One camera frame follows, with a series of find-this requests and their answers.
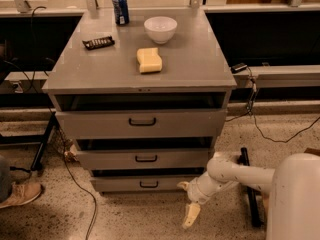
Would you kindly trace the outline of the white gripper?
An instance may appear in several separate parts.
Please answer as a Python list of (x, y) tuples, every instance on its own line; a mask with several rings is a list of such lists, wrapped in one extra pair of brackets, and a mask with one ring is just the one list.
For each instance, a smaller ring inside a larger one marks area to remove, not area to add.
[(205, 204), (212, 196), (213, 185), (208, 177), (196, 177), (192, 181), (182, 181), (177, 184), (178, 188), (187, 190), (188, 198), (192, 203), (186, 205), (185, 216), (182, 227), (190, 228), (197, 219), (201, 206)]

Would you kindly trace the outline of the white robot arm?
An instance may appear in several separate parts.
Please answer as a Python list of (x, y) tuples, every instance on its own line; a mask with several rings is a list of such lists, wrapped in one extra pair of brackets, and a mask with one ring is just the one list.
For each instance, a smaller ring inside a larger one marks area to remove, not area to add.
[(296, 153), (274, 169), (240, 165), (221, 153), (201, 176), (178, 187), (187, 192), (182, 227), (191, 227), (201, 206), (217, 192), (240, 183), (269, 197), (266, 240), (320, 240), (320, 157)]

